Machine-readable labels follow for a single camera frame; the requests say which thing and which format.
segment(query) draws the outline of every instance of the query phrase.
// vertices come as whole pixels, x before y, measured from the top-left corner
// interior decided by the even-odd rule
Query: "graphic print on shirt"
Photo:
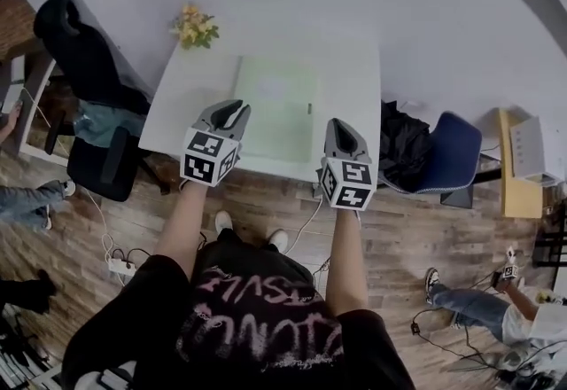
[[[186,362],[246,360],[259,371],[342,359],[341,327],[313,286],[285,277],[205,271],[177,340]]]

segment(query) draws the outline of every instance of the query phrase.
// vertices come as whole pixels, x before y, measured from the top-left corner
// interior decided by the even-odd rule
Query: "power strip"
[[[108,269],[114,273],[120,273],[126,277],[133,277],[136,273],[136,265],[133,262],[126,262],[122,259],[112,258],[108,262]]]

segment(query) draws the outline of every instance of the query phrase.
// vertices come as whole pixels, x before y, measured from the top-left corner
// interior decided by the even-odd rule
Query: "black sleeve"
[[[346,366],[353,388],[415,390],[385,329],[382,317],[367,309],[338,316]]]
[[[156,367],[165,351],[175,349],[187,300],[183,295],[189,293],[189,280],[175,261],[148,258],[122,292],[71,338],[63,357],[63,389],[74,389],[89,372],[131,360]],[[150,379],[151,368],[136,366],[135,383]]]

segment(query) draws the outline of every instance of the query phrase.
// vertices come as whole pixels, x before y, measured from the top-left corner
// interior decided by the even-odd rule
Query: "white t-shirt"
[[[563,298],[551,291],[529,286],[521,291],[538,305],[538,314],[533,322],[528,321],[516,305],[510,304],[502,321],[504,344],[529,343],[534,352],[545,348],[537,357],[534,356],[541,366],[545,362],[545,366],[553,370],[567,369],[567,306],[559,305]]]

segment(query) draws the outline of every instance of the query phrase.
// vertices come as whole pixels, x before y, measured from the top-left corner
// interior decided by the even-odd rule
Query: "blue jeans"
[[[458,313],[457,322],[467,327],[486,327],[502,342],[502,321],[509,304],[477,289],[449,289],[441,283],[430,292],[434,307],[443,307]]]
[[[45,228],[45,207],[64,197],[64,187],[60,181],[47,182],[38,189],[0,186],[0,220]]]

